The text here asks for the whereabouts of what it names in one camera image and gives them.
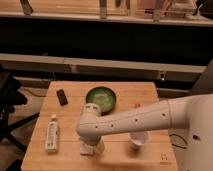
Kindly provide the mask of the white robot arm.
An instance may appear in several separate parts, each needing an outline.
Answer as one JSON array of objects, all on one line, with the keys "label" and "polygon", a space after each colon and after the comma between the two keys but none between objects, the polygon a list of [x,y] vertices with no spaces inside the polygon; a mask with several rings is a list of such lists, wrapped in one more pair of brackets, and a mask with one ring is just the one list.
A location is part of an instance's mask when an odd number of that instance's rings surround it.
[{"label": "white robot arm", "polygon": [[188,130],[182,171],[213,171],[213,94],[167,99],[107,116],[98,116],[93,104],[86,104],[76,132],[95,146],[104,135],[171,128]]}]

